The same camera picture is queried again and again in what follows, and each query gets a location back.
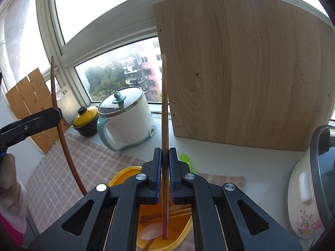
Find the pink sleeve forearm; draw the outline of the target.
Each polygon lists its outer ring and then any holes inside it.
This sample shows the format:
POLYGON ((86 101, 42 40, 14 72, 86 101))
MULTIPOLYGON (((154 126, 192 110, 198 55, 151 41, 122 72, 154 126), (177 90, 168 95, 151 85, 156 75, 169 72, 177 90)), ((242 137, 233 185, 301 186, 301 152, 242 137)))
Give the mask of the pink sleeve forearm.
POLYGON ((1 250, 23 250, 23 234, 1 216, 1 250))

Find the gloved left hand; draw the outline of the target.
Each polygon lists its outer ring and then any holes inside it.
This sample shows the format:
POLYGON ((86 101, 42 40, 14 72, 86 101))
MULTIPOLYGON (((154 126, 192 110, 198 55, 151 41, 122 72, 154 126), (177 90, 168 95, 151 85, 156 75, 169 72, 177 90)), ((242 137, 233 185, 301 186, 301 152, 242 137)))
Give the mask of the gloved left hand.
POLYGON ((15 157, 1 157, 1 215, 21 234, 26 232, 27 192, 17 177, 15 157))

